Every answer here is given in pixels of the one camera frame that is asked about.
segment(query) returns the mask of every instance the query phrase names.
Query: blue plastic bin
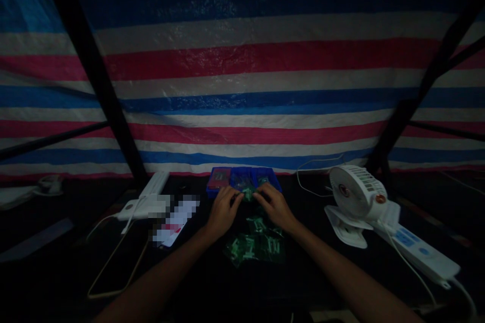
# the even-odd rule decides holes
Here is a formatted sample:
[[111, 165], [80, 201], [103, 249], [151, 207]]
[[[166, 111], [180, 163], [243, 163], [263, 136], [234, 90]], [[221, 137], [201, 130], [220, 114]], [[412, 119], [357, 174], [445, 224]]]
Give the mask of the blue plastic bin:
[[[218, 168], [225, 168], [225, 167], [213, 167], [211, 172], [211, 178], [212, 178], [212, 173], [214, 173], [214, 169], [218, 169]], [[282, 192], [281, 186], [272, 168], [236, 167], [236, 168], [230, 168], [230, 169], [231, 169], [231, 178], [230, 178], [231, 187], [235, 187], [235, 182], [234, 182], [235, 177], [248, 174], [249, 177], [252, 179], [255, 187], [258, 187], [258, 177], [265, 176], [265, 177], [268, 177], [269, 183], [271, 183], [273, 187], [275, 187], [277, 190]], [[209, 198], [215, 198], [217, 197], [219, 190], [209, 189], [206, 187], [206, 192]]]

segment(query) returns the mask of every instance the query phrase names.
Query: white fan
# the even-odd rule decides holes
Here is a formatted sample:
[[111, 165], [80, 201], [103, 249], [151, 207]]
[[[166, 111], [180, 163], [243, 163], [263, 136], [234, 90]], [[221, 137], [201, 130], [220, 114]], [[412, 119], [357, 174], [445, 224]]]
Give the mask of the white fan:
[[344, 243], [366, 248], [362, 231], [385, 225], [394, 234], [401, 208], [387, 199], [380, 181], [365, 168], [346, 165], [330, 170], [330, 183], [338, 207], [326, 206], [325, 213]]

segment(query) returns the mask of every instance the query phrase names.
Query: white power strip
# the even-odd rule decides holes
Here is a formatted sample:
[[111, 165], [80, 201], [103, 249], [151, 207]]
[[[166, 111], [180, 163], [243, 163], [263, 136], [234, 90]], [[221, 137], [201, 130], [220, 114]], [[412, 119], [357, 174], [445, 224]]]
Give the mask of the white power strip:
[[151, 195], [140, 200], [138, 206], [138, 199], [133, 199], [125, 204], [116, 218], [119, 221], [127, 221], [131, 215], [133, 220], [159, 218], [161, 213], [170, 211], [170, 197], [170, 194]]
[[[389, 244], [391, 243], [386, 231], [382, 228], [374, 228], [374, 230]], [[433, 282], [445, 289], [450, 288], [448, 280], [460, 271], [460, 265], [399, 224], [396, 233], [391, 237], [396, 247], [411, 264]]]
[[122, 235], [128, 231], [132, 219], [156, 218], [161, 216], [162, 213], [165, 213], [167, 208], [170, 208], [170, 195], [159, 195], [163, 187], [165, 187], [169, 175], [169, 172], [156, 172], [153, 174], [148, 184], [140, 193], [140, 197], [126, 203], [118, 213], [118, 220], [128, 221], [121, 232]]
[[142, 192], [140, 193], [140, 197], [138, 198], [141, 199], [142, 197], [146, 197], [151, 194], [160, 194], [163, 187], [165, 187], [165, 183], [167, 183], [169, 175], [169, 172], [156, 172], [153, 174], [152, 178], [145, 188], [143, 188]]

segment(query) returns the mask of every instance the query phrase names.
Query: white device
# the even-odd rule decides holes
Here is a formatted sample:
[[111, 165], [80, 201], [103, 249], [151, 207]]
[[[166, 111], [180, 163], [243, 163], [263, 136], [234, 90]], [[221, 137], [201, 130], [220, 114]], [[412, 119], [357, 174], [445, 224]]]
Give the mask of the white device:
[[169, 177], [169, 172], [156, 172], [140, 193], [138, 199], [134, 199], [126, 203], [123, 209], [117, 214], [116, 218], [120, 221], [128, 221], [125, 228], [121, 232], [124, 235], [128, 231], [128, 227], [133, 218], [145, 219], [149, 217], [156, 217], [159, 213], [164, 213], [167, 206], [170, 207], [170, 195], [162, 196], [165, 183]]
[[325, 212], [343, 242], [366, 248], [362, 231], [375, 229], [430, 280], [450, 288], [460, 266], [399, 224], [401, 208], [388, 200], [380, 181], [365, 168], [340, 166], [330, 170], [330, 183], [338, 207]]

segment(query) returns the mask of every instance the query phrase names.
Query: smartphone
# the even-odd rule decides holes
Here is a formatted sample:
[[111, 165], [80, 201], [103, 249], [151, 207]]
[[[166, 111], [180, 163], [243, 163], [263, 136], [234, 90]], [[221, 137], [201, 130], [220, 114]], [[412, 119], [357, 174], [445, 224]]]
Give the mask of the smartphone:
[[148, 220], [131, 224], [91, 285], [89, 299], [114, 296], [128, 287], [147, 249], [151, 226]]

